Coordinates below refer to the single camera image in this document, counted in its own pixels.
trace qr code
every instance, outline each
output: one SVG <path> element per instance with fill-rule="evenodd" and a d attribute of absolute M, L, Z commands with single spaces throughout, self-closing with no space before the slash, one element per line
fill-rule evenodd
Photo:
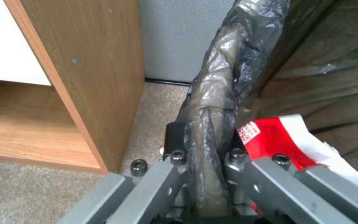
<path fill-rule="evenodd" d="M 247 123 L 247 125 L 242 126 L 238 130 L 238 135 L 240 136 L 240 139 L 244 145 L 247 144 L 259 133 L 260 133 L 260 129 L 254 122 Z"/>

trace grey metal bar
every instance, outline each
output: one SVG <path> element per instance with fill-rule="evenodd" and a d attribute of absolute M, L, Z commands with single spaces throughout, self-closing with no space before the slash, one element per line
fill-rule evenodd
<path fill-rule="evenodd" d="M 353 223 L 270 158 L 246 162 L 238 169 L 226 167 L 232 181 L 246 190 L 265 215 L 280 211 L 296 223 Z"/>
<path fill-rule="evenodd" d="M 109 173 L 58 223 L 102 224 L 118 208 L 133 187 L 130 178 Z"/>
<path fill-rule="evenodd" d="M 185 176 L 185 172 L 179 173 L 170 163 L 156 162 L 107 223 L 149 223 L 158 214 L 165 217 L 185 182 Z"/>
<path fill-rule="evenodd" d="M 358 223 L 358 187 L 355 184 L 323 166 L 298 172 L 295 177 Z"/>

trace grey metal frame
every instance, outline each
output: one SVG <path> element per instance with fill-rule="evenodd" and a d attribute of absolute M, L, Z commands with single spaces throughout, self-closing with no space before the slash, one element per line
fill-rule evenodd
<path fill-rule="evenodd" d="M 109 173 L 82 197 L 58 223 L 104 223 L 120 206 L 133 187 L 131 178 Z"/>
<path fill-rule="evenodd" d="M 108 174 L 59 223 L 135 224 L 179 217 L 186 206 L 187 166 L 174 161 L 175 166 L 171 159 L 156 162 L 143 177 Z M 233 208 L 242 215 L 256 215 L 249 206 L 254 203 L 266 217 L 285 214 L 296 223 L 358 223 L 358 187 L 325 167 L 296 171 L 270 158 L 251 161 L 233 153 L 224 165 Z"/>

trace beige carpet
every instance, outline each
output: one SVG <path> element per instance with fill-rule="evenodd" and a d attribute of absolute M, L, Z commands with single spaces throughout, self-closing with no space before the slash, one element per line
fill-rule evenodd
<path fill-rule="evenodd" d="M 146 83 L 121 171 L 133 159 L 161 158 L 165 125 L 176 118 L 187 87 Z M 0 224 L 56 223 L 103 176 L 0 162 Z"/>

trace screw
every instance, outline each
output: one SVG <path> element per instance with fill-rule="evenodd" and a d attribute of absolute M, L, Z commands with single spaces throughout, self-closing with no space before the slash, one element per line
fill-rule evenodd
<path fill-rule="evenodd" d="M 142 177 L 147 172 L 147 162 L 144 159 L 135 159 L 131 163 L 131 174 L 135 177 Z"/>
<path fill-rule="evenodd" d="M 283 154 L 276 154 L 272 157 L 272 160 L 277 163 L 280 167 L 282 167 L 285 170 L 288 170 L 291 166 L 291 160 L 288 158 L 288 156 Z"/>
<path fill-rule="evenodd" d="M 182 150 L 174 150 L 171 153 L 171 163 L 174 165 L 183 165 L 186 163 L 186 155 Z"/>
<path fill-rule="evenodd" d="M 240 148 L 234 148 L 229 152 L 231 161 L 243 161 L 246 158 L 246 151 Z"/>
<path fill-rule="evenodd" d="M 78 64 L 77 58 L 73 58 L 73 59 L 71 60 L 71 63 L 73 63 L 73 65 L 77 65 L 77 64 Z"/>

